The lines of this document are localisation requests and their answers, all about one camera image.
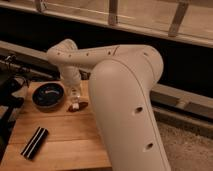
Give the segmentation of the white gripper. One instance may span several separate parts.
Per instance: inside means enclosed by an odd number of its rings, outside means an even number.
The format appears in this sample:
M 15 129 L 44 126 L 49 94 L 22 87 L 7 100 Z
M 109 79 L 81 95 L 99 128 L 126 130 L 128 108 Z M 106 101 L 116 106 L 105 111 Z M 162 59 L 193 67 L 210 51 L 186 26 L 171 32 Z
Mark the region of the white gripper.
M 77 67 L 63 67 L 61 69 L 61 79 L 67 88 L 80 88 L 81 75 Z

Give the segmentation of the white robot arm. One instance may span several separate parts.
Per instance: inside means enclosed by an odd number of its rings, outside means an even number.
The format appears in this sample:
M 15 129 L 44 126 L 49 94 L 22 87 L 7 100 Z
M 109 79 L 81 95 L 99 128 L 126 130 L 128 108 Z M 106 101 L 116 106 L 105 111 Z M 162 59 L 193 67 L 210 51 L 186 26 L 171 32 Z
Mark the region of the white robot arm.
M 67 39 L 48 49 L 47 59 L 66 81 L 69 66 L 91 73 L 90 104 L 113 171 L 171 171 L 150 101 L 163 72 L 154 47 L 78 49 Z

